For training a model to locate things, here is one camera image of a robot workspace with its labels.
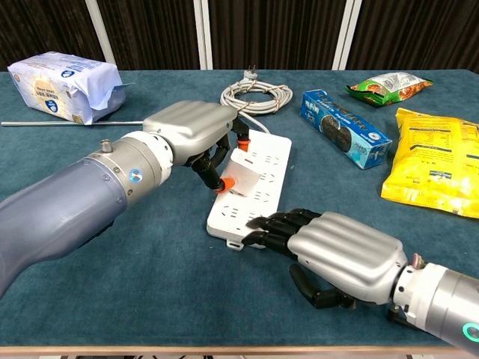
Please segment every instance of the table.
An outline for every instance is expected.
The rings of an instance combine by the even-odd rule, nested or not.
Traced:
[[[384,108],[353,99],[344,85],[385,71],[259,71],[294,97],[259,119],[293,148],[280,210],[336,211],[399,238],[409,258],[479,276],[477,220],[380,198],[391,170],[398,107],[477,121],[478,75],[411,71],[434,86]],[[127,100],[110,120],[143,120],[182,99],[217,102],[239,70],[125,71]],[[27,108],[7,73],[0,120],[56,120]],[[322,88],[387,134],[386,162],[360,170],[299,116],[302,92]],[[0,200],[134,130],[125,126],[0,128]],[[101,237],[61,260],[27,269],[0,300],[0,355],[292,354],[458,352],[435,337],[385,320],[386,306],[315,310],[296,290],[291,261],[268,250],[232,251],[207,234],[214,193],[190,168],[120,216]]]

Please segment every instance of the gray robotic arm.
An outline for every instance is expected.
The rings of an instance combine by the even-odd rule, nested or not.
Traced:
[[[285,254],[334,286],[322,291],[300,266],[290,267],[298,290],[316,308],[392,303],[393,322],[479,356],[478,279],[425,263],[417,254],[409,264],[401,241],[338,213],[294,209],[255,218],[248,226],[256,230],[244,245]]]
[[[248,141],[234,108],[182,101],[147,118],[144,131],[104,140],[98,151],[1,202],[0,298],[28,266],[64,257],[101,234],[174,165],[191,166],[208,187],[225,190],[215,167],[231,130]]]

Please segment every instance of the snack bag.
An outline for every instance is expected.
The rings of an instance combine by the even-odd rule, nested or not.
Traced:
[[[126,97],[117,67],[106,62],[46,52],[8,71],[28,107],[85,125],[116,111]]]
[[[479,218],[479,125],[399,108],[386,200]]]
[[[420,79],[409,73],[385,73],[360,84],[346,86],[346,90],[356,99],[383,106],[404,101],[432,84],[431,80]]]

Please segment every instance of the power strip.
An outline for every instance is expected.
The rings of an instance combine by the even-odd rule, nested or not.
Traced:
[[[260,179],[248,196],[234,191],[218,194],[207,220],[208,233],[225,239],[227,247],[236,251],[242,250],[241,240],[253,231],[246,226],[248,221],[277,211],[291,151],[289,138],[253,130],[249,138],[248,156],[263,171]]]

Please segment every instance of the power cord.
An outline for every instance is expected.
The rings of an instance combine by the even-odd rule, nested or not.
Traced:
[[[262,92],[269,93],[273,99],[265,102],[246,102],[237,99],[235,96],[238,93],[248,92]],[[238,114],[250,120],[264,132],[269,133],[269,130],[259,121],[255,120],[250,115],[256,114],[274,114],[293,97],[292,90],[286,85],[271,85],[266,82],[257,80],[257,73],[255,68],[247,69],[244,72],[243,80],[232,84],[225,88],[222,92],[219,102],[222,105],[229,105],[238,110]]]

